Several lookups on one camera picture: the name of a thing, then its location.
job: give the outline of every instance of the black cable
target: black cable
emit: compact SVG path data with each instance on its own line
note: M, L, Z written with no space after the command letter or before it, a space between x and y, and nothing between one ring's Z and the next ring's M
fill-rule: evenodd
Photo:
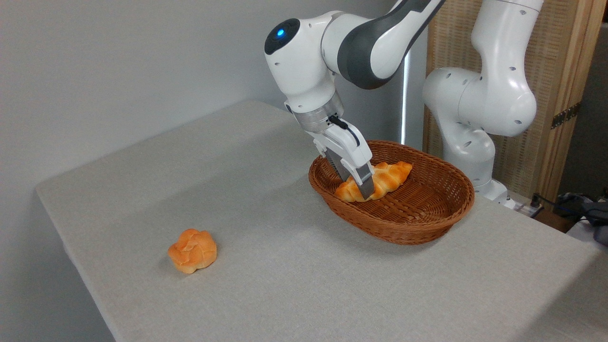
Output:
M570 208L563 207L563 206L561 206L561 205L559 205L557 203L554 203L554 202L552 202L552 201L544 198L543 196L539 195L537 192L535 192L534 195L532 196L532 203L538 201L538 198L540 198L541 200L549 203L554 208L558 208L558 209L561 209L563 211L566 211L566 212L569 212L569 213L572 213L572 214L575 214L575 215L578 215L578 216L584 216L584 217L587 217L587 218L592 218L594 220L599 220L601 222L603 222L603 221L606 220L605 217L597 217L597 216L586 214L584 212L580 212L580 211L576 211L576 210L573 210L573 209L570 209ZM602 209L595 209L595 208L593 210L600 211L600 212L608 212L608 211L605 211L605 210L602 210Z

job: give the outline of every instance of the white wall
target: white wall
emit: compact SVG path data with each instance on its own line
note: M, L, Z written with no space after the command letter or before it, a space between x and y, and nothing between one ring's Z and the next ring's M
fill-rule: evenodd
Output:
M263 57L270 29L391 5L0 1L0 341L112 340L36 184L244 99L281 106ZM348 120L367 138L398 139L398 86L339 83Z

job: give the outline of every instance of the bread roll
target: bread roll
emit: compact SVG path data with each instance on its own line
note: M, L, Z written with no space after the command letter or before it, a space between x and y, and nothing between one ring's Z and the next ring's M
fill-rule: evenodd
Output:
M190 274L211 265L218 257L218 247L208 231L186 229L167 254L175 268Z
M336 196L345 202L366 202L368 200L377 200L397 188L406 181L407 176L412 170L412 165L406 162L397 162L389 165L386 162L374 166L374 193L368 199L363 199L357 183L352 176L348 177L346 182L340 184L336 189Z

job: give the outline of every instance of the woven panel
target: woven panel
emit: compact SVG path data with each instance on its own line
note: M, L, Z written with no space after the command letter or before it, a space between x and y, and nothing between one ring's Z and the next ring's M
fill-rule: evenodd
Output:
M481 71L481 58L471 44L471 31L481 0L448 0L430 24L427 73L454 66ZM542 157L553 118L555 94L564 65L576 1L545 0L526 52L525 71L537 100L534 122L519 136L492 136L496 145L494 178L518 194L530 196L541 172ZM441 156L441 132L427 110L425 151Z

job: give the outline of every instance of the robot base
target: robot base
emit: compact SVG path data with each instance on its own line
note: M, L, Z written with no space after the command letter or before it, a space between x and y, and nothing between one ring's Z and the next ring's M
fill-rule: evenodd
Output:
M507 206L508 192L506 186L497 180L491 180L484 185L473 187L476 194L484 196L498 204Z

